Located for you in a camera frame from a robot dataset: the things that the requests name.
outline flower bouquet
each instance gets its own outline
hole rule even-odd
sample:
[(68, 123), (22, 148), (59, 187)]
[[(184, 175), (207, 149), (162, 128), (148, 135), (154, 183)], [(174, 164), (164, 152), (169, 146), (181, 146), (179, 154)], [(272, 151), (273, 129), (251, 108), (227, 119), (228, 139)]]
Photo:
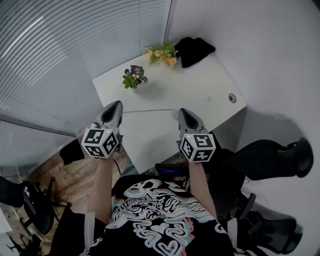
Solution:
[(158, 61), (164, 61), (170, 67), (177, 64), (175, 46), (170, 42), (150, 47), (147, 51), (149, 55), (149, 65)]
[(131, 70), (126, 69), (124, 71), (125, 75), (123, 76), (124, 88), (137, 88), (137, 85), (142, 81), (145, 83), (148, 82), (148, 78), (145, 76), (145, 70), (142, 66), (131, 65)]

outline white table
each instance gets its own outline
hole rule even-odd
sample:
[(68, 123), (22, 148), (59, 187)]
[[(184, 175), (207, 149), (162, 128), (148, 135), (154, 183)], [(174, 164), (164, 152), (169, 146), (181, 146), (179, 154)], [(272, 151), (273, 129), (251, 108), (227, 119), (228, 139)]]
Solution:
[[(123, 75), (130, 65), (143, 66), (147, 84), (125, 89)], [(163, 109), (188, 109), (211, 131), (246, 106), (213, 54), (189, 68), (182, 68), (179, 62), (176, 68), (164, 63), (148, 66), (145, 54), (96, 77), (93, 84), (104, 107), (122, 101), (122, 144), (139, 173), (179, 151), (178, 121), (173, 117), (174, 111)], [(230, 93), (236, 95), (236, 103), (229, 101)]]

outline desk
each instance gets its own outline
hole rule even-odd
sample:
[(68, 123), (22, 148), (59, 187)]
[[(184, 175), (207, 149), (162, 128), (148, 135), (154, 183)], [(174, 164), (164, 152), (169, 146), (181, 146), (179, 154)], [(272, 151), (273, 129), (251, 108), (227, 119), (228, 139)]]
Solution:
[[(147, 84), (125, 89), (123, 75), (130, 65), (143, 66)], [(139, 173), (179, 152), (180, 131), (173, 110), (194, 112), (211, 131), (246, 106), (213, 54), (189, 68), (182, 68), (179, 62), (176, 68), (164, 63), (148, 66), (145, 54), (101, 74), (93, 84), (104, 107), (122, 101), (122, 145)], [(229, 101), (230, 93), (236, 95), (236, 103)]]

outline forearm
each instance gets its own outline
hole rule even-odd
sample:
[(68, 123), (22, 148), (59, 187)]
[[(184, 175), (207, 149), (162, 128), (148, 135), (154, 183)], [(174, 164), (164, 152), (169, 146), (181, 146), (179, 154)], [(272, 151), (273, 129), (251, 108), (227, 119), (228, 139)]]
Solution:
[(214, 201), (209, 192), (209, 187), (204, 168), (201, 163), (189, 163), (191, 194), (215, 218), (217, 218)]
[(94, 177), (94, 184), (87, 205), (88, 213), (108, 225), (111, 216), (111, 189), (113, 174), (113, 157), (100, 158)]

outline window blind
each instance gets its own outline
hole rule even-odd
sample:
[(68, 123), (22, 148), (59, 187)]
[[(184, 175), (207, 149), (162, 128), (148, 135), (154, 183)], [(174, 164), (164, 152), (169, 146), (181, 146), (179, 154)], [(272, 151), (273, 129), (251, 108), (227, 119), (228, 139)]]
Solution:
[(0, 116), (76, 134), (102, 108), (92, 79), (162, 43), (170, 5), (0, 1)]

